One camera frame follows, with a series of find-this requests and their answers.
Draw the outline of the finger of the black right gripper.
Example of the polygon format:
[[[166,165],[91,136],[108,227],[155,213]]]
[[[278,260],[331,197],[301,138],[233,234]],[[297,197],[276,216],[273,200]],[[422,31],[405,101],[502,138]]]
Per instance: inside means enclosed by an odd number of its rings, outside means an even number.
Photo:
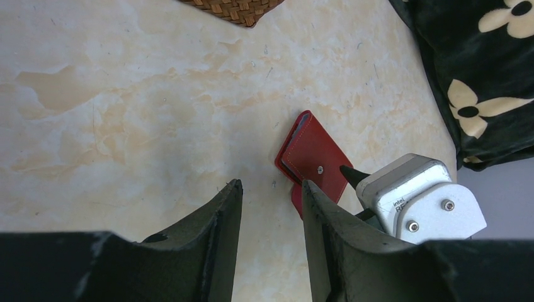
[[[342,173],[343,177],[347,180],[348,184],[354,190],[356,190],[357,185],[359,185],[362,180],[369,176],[369,174],[356,170],[353,167],[349,167],[347,165],[340,166],[339,170]]]

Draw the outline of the red leather card holder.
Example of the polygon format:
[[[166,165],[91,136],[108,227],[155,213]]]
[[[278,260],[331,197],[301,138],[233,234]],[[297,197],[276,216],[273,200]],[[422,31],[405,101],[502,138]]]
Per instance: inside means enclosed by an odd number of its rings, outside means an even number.
[[[300,113],[275,158],[275,166],[293,182],[291,201],[299,216],[302,183],[313,181],[338,203],[347,186],[340,167],[352,164],[311,111]]]

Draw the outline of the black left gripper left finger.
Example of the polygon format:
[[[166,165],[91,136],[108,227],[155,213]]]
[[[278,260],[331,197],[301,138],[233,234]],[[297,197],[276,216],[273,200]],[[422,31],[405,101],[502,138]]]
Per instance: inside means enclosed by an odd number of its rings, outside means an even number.
[[[242,182],[233,179],[208,203],[141,242],[144,301],[230,301],[241,216]]]

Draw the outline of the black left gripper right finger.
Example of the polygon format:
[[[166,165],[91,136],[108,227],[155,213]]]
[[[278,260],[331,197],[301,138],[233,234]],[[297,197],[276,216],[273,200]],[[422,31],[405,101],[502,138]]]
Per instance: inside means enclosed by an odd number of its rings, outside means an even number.
[[[305,248],[313,301],[421,301],[409,268],[411,243],[395,239],[302,186]]]

